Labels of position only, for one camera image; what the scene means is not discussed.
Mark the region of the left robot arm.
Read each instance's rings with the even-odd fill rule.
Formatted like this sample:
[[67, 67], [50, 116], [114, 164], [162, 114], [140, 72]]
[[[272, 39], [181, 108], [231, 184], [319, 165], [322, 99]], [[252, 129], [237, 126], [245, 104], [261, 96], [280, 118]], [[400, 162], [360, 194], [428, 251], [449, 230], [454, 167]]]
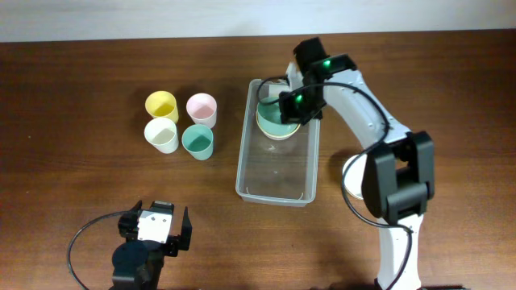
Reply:
[[174, 204], [154, 201], [149, 209], [138, 201], [118, 222], [125, 239], [112, 255], [113, 289], [156, 289], [166, 257], [176, 257], [190, 246], [193, 227], [184, 210], [181, 232], [171, 235]]

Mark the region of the teal plastic bowl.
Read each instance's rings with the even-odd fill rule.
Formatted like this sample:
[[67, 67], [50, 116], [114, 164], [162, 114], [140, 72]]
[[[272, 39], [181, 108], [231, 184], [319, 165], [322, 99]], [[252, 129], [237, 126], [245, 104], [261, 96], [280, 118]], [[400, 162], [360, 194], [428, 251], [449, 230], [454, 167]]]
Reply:
[[279, 97], [267, 97], [258, 102], [257, 116], [261, 116], [271, 122], [281, 123], [281, 112], [278, 102]]

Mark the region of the white plastic cup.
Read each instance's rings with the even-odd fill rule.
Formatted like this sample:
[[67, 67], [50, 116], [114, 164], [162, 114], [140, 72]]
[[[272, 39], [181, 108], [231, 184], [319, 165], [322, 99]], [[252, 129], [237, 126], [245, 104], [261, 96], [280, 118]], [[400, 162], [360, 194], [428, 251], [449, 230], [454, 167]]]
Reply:
[[171, 154], [179, 147], [176, 123], [168, 118], [154, 118], [144, 128], [144, 138], [155, 149]]

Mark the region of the yellow plastic cup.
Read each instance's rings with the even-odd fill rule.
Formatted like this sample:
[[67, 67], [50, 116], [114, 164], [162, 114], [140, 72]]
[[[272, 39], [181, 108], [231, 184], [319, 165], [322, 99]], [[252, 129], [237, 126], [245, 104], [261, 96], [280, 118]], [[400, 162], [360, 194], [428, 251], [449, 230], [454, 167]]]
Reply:
[[174, 123], [178, 122], [178, 104], [176, 98], [167, 91], [151, 93], [145, 103], [145, 110], [153, 118], [168, 118]]

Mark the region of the pink plastic cup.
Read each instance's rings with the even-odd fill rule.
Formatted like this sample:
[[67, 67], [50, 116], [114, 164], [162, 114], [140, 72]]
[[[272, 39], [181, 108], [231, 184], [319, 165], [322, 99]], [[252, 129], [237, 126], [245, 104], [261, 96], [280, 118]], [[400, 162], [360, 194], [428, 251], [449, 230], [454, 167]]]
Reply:
[[188, 115], [196, 124], [213, 128], [217, 121], [218, 105], [215, 99], [207, 93], [196, 93], [186, 103]]

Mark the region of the white plastic bowl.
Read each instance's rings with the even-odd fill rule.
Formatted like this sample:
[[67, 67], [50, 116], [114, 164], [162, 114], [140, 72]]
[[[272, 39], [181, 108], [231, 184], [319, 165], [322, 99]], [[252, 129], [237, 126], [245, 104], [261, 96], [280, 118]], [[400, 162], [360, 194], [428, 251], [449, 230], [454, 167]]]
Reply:
[[362, 155], [356, 162], [352, 162], [357, 155], [350, 157], [343, 166], [342, 172], [347, 171], [344, 177], [344, 188], [347, 194], [355, 199], [362, 200], [362, 181], [364, 178], [364, 170], [367, 161], [367, 156]]

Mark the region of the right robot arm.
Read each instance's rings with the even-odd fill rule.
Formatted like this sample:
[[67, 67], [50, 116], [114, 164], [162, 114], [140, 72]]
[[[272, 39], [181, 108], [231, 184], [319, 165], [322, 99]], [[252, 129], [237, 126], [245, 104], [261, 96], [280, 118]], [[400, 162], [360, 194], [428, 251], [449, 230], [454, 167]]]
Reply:
[[343, 166], [341, 190], [360, 185], [372, 219], [353, 211], [379, 230], [381, 265], [378, 289], [420, 289], [418, 234], [435, 195], [435, 147], [425, 131], [412, 132], [374, 96], [347, 54], [330, 56], [320, 38], [303, 40], [293, 50], [296, 64], [286, 73], [289, 91], [280, 93], [283, 123], [305, 125], [333, 108], [363, 150]]

